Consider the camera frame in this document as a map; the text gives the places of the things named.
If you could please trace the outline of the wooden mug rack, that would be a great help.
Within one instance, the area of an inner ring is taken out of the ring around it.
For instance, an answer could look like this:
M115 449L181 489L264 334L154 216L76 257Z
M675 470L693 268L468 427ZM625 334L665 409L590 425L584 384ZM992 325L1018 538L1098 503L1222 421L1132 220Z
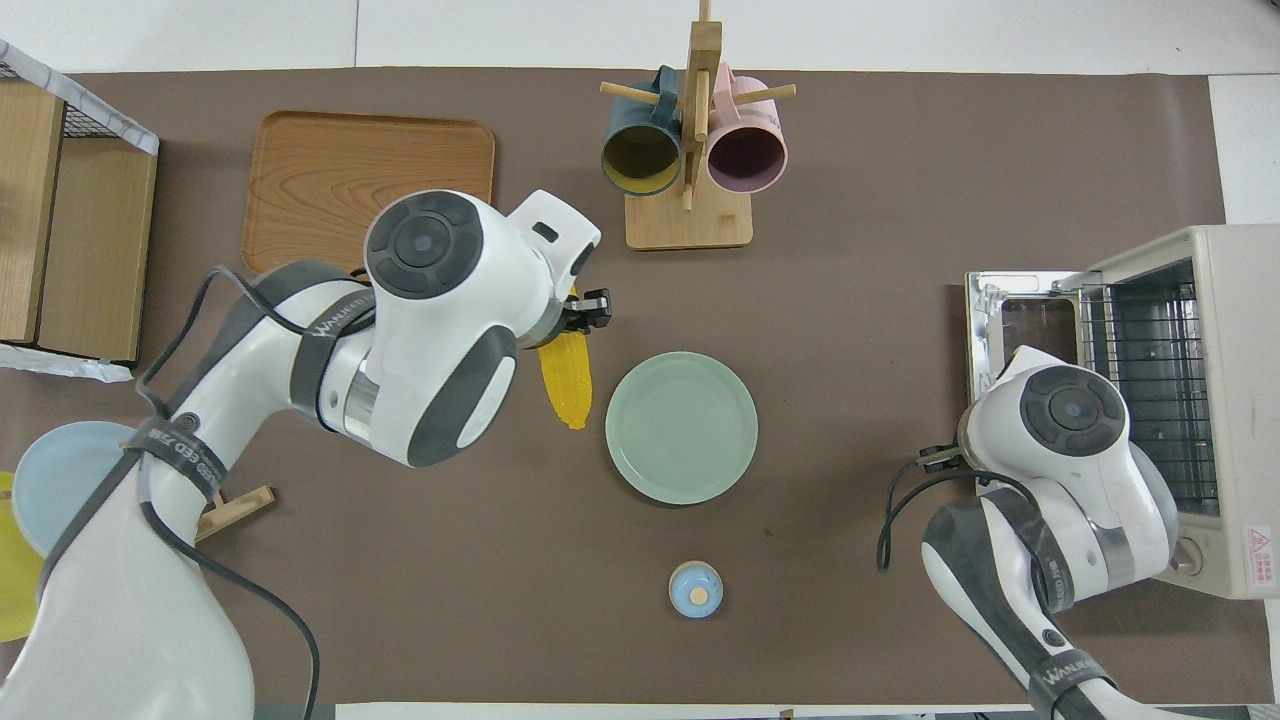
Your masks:
M699 0L698 18L690 29L686 67L677 72L678 109L682 111L678 177L666 191L649 196L634 196L620 190L625 195L626 242L632 250L735 249L753 238L754 193L732 193L721 188L709 177L707 167L710 94L716 87L717 69L726 61L722 45L723 27L710 15L710 0ZM655 94L631 86L603 82L599 90L612 101L618 96L657 102ZM795 85L765 85L764 90L740 94L735 100L745 104L773 99L777 106L780 100L795 94Z

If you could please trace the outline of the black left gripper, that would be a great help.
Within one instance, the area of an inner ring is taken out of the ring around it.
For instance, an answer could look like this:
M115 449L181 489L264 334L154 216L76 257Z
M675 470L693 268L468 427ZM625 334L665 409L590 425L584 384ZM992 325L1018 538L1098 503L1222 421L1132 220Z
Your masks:
M590 334L596 328L608 327L613 316L613 302L608 288L588 291L582 297L571 293L562 311L562 332Z

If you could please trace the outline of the pale green plate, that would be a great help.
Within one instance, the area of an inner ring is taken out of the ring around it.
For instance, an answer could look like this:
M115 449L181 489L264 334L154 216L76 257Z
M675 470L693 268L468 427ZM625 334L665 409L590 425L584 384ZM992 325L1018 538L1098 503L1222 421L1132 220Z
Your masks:
M605 413L605 443L626 482L659 503L709 502L739 483L759 420L744 380L719 360L673 351L639 363Z

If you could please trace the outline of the beige toaster oven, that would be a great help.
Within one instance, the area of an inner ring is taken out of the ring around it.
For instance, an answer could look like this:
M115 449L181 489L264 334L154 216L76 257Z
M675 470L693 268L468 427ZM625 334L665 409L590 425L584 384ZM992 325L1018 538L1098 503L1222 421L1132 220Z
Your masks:
M970 401L1023 346L1092 370L1082 293L1170 281L1190 282L1198 304L1220 514L1176 507L1174 556L1156 577L1280 600L1280 224L1192 225L1079 272L969 272Z

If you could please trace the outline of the pink mug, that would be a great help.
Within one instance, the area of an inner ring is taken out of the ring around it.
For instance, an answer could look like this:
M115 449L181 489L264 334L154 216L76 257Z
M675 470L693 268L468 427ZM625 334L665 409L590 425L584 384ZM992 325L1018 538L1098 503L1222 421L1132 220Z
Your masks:
M710 94L707 137L709 177L732 193L755 193L771 187L783 174L788 150L776 100L739 104L735 97L764 90L765 83L737 76L722 61Z

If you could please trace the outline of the dark teal mug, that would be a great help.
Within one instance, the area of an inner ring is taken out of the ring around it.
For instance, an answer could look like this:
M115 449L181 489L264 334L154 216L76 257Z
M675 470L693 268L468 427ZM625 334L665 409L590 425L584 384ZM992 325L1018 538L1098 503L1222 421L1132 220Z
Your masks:
M649 104L613 99L600 164L617 190L649 196L666 191L678 177L682 138L678 73L663 65L652 82L631 87L655 94L658 100Z

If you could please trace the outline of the brown wooden tray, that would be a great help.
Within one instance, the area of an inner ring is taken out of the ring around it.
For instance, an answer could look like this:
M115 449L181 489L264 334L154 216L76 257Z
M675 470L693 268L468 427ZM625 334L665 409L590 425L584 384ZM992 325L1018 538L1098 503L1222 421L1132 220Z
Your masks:
M475 120L274 111L259 126L242 258L255 273L320 259L352 272L389 202L421 190L493 200L495 136Z

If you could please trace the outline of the brown table mat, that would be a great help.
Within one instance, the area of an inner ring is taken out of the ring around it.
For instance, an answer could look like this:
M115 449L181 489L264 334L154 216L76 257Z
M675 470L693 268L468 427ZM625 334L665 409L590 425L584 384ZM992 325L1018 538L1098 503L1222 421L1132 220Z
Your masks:
M741 249L636 252L598 154L604 79L636 70L362 68L82 74L161 140L140 359L180 328L210 266L238 265L256 129L289 110L476 120L497 140L495 205L536 188L603 233L581 282L611 290L589 337L586 430L550 410L522 354L490 430L411 470L293 413L232 469L276 503L204 543L314 629L320 700L663 705L1023 705L934 593L919 550L936 487L874 565L884 492L966 405L963 278L1078 270L1224 220L1210 85L1187 76L768 72L782 181ZM759 437L745 477L684 509L637 495L605 407L640 361L721 360ZM678 615L668 580L710 564L719 610Z

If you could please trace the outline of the light blue plate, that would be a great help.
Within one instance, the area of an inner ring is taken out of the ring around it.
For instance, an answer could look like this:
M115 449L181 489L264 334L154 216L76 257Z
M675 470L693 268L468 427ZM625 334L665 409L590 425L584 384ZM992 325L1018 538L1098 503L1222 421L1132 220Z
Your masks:
M50 555L133 434L134 428L115 421L73 421L40 436L23 452L12 502L20 533L40 556Z

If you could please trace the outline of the yellow plate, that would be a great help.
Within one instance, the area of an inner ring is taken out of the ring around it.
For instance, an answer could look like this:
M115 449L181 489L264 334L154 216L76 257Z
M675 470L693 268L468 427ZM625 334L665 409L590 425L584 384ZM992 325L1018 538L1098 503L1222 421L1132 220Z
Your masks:
M26 638L37 614L44 557L22 534L12 506L13 473L0 470L0 643Z

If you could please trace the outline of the yellow corn cob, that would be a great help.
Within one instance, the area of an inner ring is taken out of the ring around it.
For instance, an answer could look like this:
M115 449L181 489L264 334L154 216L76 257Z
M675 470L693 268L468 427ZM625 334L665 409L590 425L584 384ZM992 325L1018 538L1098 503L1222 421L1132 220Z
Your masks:
M566 331L538 348L543 383L556 415L582 430L593 407L593 373L588 350L591 328Z

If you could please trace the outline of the blue call bell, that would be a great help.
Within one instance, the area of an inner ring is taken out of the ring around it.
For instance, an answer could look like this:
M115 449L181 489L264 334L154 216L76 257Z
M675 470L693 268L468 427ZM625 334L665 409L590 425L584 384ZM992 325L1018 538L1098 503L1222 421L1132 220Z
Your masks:
M719 573L710 564L689 560L671 573L668 596L678 615L687 619L705 619L721 609L724 585Z

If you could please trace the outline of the wooden plate rack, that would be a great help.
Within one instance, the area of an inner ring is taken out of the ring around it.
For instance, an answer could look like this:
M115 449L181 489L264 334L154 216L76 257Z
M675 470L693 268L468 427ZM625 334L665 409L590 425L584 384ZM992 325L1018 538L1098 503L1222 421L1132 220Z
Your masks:
M221 493L215 495L198 520L195 542L200 543L232 528L275 501L276 495L270 486L261 486L230 500L224 498Z

